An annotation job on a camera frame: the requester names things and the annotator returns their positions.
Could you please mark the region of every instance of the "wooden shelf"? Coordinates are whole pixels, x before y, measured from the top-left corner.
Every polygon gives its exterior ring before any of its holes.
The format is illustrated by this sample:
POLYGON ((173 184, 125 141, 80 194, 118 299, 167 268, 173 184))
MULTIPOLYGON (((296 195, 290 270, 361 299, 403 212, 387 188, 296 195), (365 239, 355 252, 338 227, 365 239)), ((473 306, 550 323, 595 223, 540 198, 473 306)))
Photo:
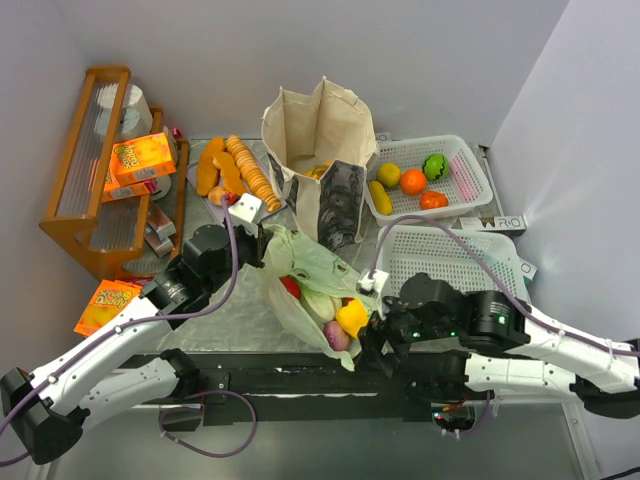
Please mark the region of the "wooden shelf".
POLYGON ((178 171, 172 177, 171 190, 166 197, 158 200, 157 205, 173 219, 176 233, 171 235, 173 250, 170 255, 158 258, 149 246, 144 247, 140 258, 128 261, 118 272, 117 278, 151 277, 164 270, 169 262, 182 251, 184 215, 186 205, 187 165, 189 163, 189 142, 178 139, 178 171))
MULTIPOLYGON (((116 278, 123 263, 143 254, 149 195, 102 203, 125 91, 131 72, 125 66, 87 71, 58 174, 40 228, 98 279, 116 278), (104 114, 98 99, 117 86, 107 133, 94 132, 104 114)), ((152 133, 162 131, 162 108, 152 107, 152 133)))

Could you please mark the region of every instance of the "orange snack box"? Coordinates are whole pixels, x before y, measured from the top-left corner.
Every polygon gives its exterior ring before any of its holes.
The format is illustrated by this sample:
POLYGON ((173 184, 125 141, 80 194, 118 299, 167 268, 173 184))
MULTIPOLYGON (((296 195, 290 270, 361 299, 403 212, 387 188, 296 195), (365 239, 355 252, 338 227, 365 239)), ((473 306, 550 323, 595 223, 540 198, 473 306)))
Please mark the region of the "orange snack box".
POLYGON ((113 175, 122 187, 176 171, 165 133, 114 143, 111 162, 113 175))
POLYGON ((102 280, 73 331, 85 337, 95 333, 124 310, 141 290, 139 285, 102 280))
POLYGON ((157 190, 156 181, 153 178, 125 187, 120 186, 113 174, 115 166, 112 158, 109 170, 107 170, 107 178, 104 181, 104 189, 102 191, 103 202, 111 202, 113 200, 120 200, 121 198, 138 197, 147 193, 153 193, 157 190))

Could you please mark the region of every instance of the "lemon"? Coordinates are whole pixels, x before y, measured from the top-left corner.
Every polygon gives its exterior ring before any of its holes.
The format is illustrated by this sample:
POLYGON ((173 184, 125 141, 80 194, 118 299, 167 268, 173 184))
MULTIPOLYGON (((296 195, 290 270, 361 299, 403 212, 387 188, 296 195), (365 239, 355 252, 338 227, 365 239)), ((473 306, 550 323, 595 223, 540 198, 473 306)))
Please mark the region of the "lemon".
POLYGON ((400 167, 393 163, 383 163, 380 165, 380 168, 378 168, 376 180, 387 188, 393 188, 398 186, 401 176, 402 172, 400 171, 400 167))

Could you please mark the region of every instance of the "white wall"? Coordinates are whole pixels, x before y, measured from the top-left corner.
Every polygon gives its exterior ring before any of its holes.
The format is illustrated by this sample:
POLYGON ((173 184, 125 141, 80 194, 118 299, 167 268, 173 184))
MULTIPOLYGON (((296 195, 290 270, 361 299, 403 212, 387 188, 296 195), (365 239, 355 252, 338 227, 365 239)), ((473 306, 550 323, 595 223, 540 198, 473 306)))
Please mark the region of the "white wall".
MULTIPOLYGON (((640 337, 640 4, 571 1, 490 152, 533 300, 614 339, 640 337)), ((589 415, 604 474, 637 464, 640 421, 589 415)))
POLYGON ((186 135, 258 137, 280 85, 353 89, 378 131, 491 144, 567 0, 55 0, 186 135))
MULTIPOLYGON (((51 0, 3 2, 0 60, 3 375, 75 344, 73 326, 96 282, 38 228, 85 70, 51 0)), ((23 451, 13 431, 0 438, 2 460, 23 451)), ((23 477, 27 463, 0 477, 23 477)))

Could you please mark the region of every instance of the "black cable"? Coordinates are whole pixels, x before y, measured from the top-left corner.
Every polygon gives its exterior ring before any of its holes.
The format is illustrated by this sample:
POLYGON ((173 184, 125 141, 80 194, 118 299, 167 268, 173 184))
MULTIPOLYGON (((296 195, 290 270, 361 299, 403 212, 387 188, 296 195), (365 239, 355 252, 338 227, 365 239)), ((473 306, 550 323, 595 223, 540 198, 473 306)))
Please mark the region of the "black cable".
POLYGON ((633 475, 634 473, 640 473, 640 467, 633 467, 625 472, 616 473, 614 475, 601 478, 600 480, 615 480, 616 478, 628 477, 629 475, 633 475))

